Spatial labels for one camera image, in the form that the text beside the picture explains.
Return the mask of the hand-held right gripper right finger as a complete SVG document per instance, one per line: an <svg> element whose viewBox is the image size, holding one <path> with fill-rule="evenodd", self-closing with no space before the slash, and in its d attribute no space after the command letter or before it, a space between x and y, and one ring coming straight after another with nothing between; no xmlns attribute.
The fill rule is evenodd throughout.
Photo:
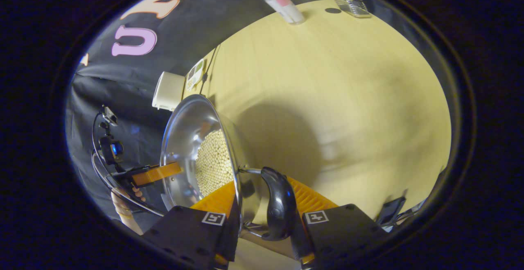
<svg viewBox="0 0 524 270"><path fill-rule="evenodd" d="M304 270L357 270L374 258L387 232L355 204L338 206L293 178L288 178L300 214L296 241Z"/></svg>

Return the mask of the white box appliance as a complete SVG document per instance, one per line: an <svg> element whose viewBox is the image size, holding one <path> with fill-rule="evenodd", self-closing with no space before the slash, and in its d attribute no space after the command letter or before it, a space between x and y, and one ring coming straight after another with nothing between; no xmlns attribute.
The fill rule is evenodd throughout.
<svg viewBox="0 0 524 270"><path fill-rule="evenodd" d="M184 76L162 72L152 98L152 107L173 112L182 101L184 89Z"/></svg>

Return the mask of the pile of yellow soybeans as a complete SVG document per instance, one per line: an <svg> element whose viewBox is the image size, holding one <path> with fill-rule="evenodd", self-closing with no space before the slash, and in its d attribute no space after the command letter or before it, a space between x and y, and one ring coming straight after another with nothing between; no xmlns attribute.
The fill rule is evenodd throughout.
<svg viewBox="0 0 524 270"><path fill-rule="evenodd" d="M234 181L233 166L223 131L212 131L202 141L195 161L195 178L204 197Z"/></svg>

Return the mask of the steel pot with black handles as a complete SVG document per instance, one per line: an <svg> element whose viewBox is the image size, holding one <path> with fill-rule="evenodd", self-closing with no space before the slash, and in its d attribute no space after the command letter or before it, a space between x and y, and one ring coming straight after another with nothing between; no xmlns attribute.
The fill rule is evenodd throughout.
<svg viewBox="0 0 524 270"><path fill-rule="evenodd" d="M299 260L303 241L296 197L288 178L270 167L252 167L252 155L235 125L202 95L190 95L173 111L163 134L161 165L178 162L182 174L163 183L165 206L190 207L204 199L195 178L195 161L204 138L224 132L233 166L239 207L238 237L251 235L269 250Z"/></svg>

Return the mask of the small glass jar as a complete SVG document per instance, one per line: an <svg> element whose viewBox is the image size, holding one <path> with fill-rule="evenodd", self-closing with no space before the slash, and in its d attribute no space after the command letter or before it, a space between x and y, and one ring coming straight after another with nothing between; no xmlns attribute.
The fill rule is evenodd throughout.
<svg viewBox="0 0 524 270"><path fill-rule="evenodd" d="M339 10L346 12L356 18L371 18L372 14L368 11L363 0L334 0Z"/></svg>

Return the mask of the small clear bottle red label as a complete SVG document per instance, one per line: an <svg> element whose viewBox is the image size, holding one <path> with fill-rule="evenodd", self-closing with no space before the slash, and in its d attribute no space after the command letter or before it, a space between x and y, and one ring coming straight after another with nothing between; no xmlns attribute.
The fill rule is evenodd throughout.
<svg viewBox="0 0 524 270"><path fill-rule="evenodd" d="M288 24L302 24L305 17L292 0L264 0Z"/></svg>

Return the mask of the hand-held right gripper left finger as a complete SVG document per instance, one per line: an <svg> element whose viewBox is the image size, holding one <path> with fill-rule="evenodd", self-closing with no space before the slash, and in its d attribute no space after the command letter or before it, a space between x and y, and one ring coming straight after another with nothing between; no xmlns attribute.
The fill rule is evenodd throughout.
<svg viewBox="0 0 524 270"><path fill-rule="evenodd" d="M143 238L178 269L226 270L240 226L236 192L230 181L189 208L176 205Z"/></svg>

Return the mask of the black flat device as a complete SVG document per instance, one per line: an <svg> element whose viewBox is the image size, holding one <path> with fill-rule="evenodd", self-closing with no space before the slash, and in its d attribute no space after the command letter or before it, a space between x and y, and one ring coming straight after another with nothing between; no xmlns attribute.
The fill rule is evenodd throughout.
<svg viewBox="0 0 524 270"><path fill-rule="evenodd" d="M384 203L375 222L381 227L391 226L401 212L405 201L406 198L401 196Z"/></svg>

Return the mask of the white divided bean dish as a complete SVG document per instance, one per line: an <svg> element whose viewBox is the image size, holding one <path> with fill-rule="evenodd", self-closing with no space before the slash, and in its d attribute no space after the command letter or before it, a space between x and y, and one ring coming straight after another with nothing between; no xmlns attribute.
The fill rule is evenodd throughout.
<svg viewBox="0 0 524 270"><path fill-rule="evenodd" d="M200 59L185 77L185 90L190 91L195 85L202 80L206 66L206 59Z"/></svg>

